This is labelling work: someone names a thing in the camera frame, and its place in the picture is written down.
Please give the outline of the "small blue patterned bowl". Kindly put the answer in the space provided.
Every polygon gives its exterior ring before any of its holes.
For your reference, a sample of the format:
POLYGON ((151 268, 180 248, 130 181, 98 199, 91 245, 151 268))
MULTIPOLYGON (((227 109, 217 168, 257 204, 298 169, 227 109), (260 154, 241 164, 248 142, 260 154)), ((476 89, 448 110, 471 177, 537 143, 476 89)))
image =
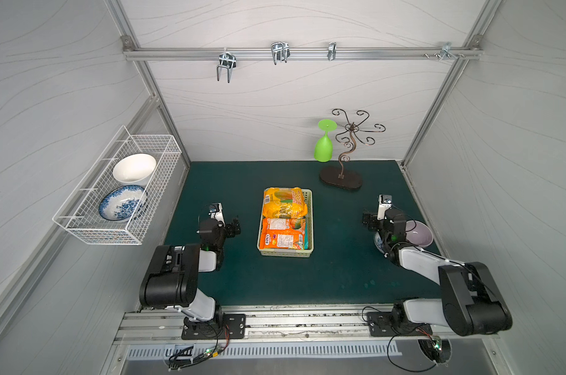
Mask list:
POLYGON ((378 232, 375 232, 373 235, 373 243, 380 253, 385 254, 384 242, 378 232))

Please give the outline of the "metal hook centre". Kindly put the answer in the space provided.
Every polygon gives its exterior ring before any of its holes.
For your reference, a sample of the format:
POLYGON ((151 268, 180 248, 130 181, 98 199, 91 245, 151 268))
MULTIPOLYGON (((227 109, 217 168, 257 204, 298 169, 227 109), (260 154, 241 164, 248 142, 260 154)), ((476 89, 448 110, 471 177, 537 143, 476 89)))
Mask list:
POLYGON ((279 62, 288 62, 291 51, 287 42, 275 42, 271 45, 270 49, 274 65, 277 65, 279 62))

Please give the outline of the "metal double hook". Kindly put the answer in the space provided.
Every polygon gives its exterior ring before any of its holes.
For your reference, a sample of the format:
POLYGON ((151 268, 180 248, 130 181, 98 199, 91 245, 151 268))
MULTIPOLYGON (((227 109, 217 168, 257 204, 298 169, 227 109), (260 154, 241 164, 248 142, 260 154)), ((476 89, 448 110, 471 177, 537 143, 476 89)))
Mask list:
POLYGON ((232 73, 234 68, 237 67, 237 58, 229 52, 224 52, 219 55, 217 64, 217 80, 220 81, 223 72, 226 72, 227 82, 231 82, 232 73))

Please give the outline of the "aluminium top rail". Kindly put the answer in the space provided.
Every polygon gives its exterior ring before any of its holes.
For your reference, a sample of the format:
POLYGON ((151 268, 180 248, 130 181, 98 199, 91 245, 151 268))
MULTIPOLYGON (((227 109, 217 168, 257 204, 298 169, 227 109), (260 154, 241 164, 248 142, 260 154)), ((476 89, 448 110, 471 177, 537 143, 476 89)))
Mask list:
MULTIPOLYGON (((400 48, 350 48, 337 45, 334 61, 386 61, 386 60, 437 60, 425 59, 424 53, 433 55, 441 46, 400 47, 400 48)), ((452 47, 454 53, 464 54, 464 59, 479 59, 484 51, 479 48, 452 47)), ((290 47, 291 61, 328 61, 328 46, 316 48, 290 47)), ((273 62, 270 48, 139 48, 125 51, 128 61, 193 61, 217 62, 219 55, 228 52, 236 56, 237 61, 270 61, 273 62)))

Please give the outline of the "pale green plastic basket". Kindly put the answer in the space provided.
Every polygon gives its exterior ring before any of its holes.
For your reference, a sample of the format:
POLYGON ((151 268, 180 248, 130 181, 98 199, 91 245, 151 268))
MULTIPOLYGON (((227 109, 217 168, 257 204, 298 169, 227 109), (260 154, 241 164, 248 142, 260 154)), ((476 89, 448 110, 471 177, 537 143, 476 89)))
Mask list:
POLYGON ((256 242, 256 247, 263 256, 276 256, 276 257, 293 257, 293 258, 308 258, 311 256, 314 250, 314 225, 313 225, 313 203, 312 203, 312 192, 309 189, 302 189, 304 199, 308 206, 308 214, 303 217, 306 219, 306 248, 303 250, 293 250, 293 249, 282 249, 282 248, 269 248, 269 249, 259 249, 259 238, 262 229, 262 209, 261 217, 259 222, 258 238, 256 242))

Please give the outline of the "lilac bowl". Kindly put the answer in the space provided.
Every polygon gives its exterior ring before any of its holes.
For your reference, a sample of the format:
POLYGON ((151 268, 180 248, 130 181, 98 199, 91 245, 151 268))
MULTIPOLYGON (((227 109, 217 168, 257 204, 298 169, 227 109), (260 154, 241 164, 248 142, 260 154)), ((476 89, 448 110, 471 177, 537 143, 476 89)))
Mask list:
POLYGON ((426 224, 418 220, 407 220, 406 240, 414 245, 426 248, 434 242, 434 235, 426 224))

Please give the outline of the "orange Fox's candy bag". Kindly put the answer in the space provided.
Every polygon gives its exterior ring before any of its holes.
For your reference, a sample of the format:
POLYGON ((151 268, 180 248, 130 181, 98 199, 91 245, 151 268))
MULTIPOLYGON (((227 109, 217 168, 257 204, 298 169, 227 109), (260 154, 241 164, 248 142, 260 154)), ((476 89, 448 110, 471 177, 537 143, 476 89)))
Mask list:
POLYGON ((306 248, 306 219, 263 218, 259 249, 306 248))

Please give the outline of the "green plastic wine glass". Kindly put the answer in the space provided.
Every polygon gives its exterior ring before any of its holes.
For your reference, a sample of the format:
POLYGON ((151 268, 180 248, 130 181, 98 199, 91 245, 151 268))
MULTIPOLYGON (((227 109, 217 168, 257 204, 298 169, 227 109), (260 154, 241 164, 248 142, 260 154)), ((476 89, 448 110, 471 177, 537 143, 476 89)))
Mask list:
POLYGON ((315 144, 313 155, 316 161, 326 163, 331 160, 334 149, 332 141, 329 138, 329 133, 336 130, 337 123, 334 120, 323 119, 319 121, 318 128, 320 128, 324 134, 315 144))

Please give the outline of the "yellow mango candy bag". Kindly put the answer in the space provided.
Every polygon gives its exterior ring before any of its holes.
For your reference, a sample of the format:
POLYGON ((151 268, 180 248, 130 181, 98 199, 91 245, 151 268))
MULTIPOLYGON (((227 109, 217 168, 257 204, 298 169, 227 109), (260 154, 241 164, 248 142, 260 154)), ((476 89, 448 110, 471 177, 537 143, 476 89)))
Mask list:
POLYGON ((300 187, 270 187, 263 194, 263 217, 270 219, 301 219, 308 206, 300 187))

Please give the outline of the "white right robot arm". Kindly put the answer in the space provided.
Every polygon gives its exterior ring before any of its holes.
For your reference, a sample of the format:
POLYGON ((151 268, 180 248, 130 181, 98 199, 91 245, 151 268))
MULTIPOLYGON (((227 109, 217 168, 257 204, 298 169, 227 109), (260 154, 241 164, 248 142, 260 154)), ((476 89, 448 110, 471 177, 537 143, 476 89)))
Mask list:
POLYGON ((390 263, 418 273, 440 288, 440 298, 405 298, 395 303, 388 314, 395 333, 409 334, 434 325, 466 337, 512 328, 512 314, 485 264, 445 258, 410 242, 406 216, 399 209, 365 212, 362 223, 377 234, 379 248, 390 263))

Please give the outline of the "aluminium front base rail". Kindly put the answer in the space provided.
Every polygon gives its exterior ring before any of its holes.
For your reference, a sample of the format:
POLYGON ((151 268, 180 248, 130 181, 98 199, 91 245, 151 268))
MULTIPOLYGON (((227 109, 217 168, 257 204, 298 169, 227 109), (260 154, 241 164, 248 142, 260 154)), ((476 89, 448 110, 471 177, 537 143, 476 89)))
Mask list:
MULTIPOLYGON (((244 314, 245 337, 239 342, 334 342, 370 340, 369 312, 389 312, 392 304, 320 304, 224 306, 224 313, 244 314)), ((181 343, 184 316, 178 312, 127 312, 115 345, 181 343)))

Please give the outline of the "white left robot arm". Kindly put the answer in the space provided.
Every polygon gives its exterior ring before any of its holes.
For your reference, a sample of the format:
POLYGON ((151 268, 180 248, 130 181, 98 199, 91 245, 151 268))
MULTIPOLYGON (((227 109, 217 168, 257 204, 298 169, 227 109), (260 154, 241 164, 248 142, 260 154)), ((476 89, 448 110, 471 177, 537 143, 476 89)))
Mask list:
POLYGON ((200 273, 222 267, 225 241, 241 232, 238 218, 210 218, 199 224, 200 243, 157 246, 139 289, 141 306, 184 315, 183 340, 244 338, 246 315, 223 312, 198 287, 200 273))

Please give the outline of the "white bowl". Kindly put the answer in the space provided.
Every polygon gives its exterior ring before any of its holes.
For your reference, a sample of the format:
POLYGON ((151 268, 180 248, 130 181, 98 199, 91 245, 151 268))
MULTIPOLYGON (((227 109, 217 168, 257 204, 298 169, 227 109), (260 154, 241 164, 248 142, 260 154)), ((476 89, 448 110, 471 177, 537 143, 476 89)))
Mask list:
POLYGON ((155 169, 157 161, 154 156, 139 153, 128 156, 115 165, 113 178, 122 185, 139 185, 145 187, 155 169))

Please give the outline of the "blue patterned plate bowl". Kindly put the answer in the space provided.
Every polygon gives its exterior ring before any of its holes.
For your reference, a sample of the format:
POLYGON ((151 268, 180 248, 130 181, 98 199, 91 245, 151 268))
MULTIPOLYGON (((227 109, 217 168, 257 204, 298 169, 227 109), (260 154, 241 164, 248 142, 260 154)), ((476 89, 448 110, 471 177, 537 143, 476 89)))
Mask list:
POLYGON ((122 186, 104 197, 99 203, 98 213, 104 220, 124 222, 142 211, 147 198, 142 186, 122 186))

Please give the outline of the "dark bronze cup tree stand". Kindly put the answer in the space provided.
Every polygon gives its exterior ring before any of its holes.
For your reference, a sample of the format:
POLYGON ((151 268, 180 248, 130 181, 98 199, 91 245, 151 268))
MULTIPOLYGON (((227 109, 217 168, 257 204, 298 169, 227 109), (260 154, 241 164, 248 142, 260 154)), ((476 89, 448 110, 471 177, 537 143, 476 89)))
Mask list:
POLYGON ((372 136, 367 136, 364 140, 361 139, 358 135, 360 132, 381 134, 386 131, 386 126, 380 123, 375 123, 375 125, 373 125, 373 130, 361 130, 360 126, 370 118, 370 114, 363 109, 356 111, 356 115, 362 118, 359 123, 351 122, 348 118, 347 112, 343 109, 333 109, 331 113, 336 117, 339 117, 340 115, 345 117, 346 124, 343 127, 343 131, 336 134, 335 140, 337 143, 344 145, 347 150, 341 152, 338 156, 340 167, 323 168, 320 172, 320 180, 323 183, 336 188, 343 188, 349 191, 359 190, 363 185, 363 179, 359 173, 348 170, 345 167, 345 164, 350 161, 350 155, 356 151, 358 143, 366 146, 372 146, 376 143, 372 136))

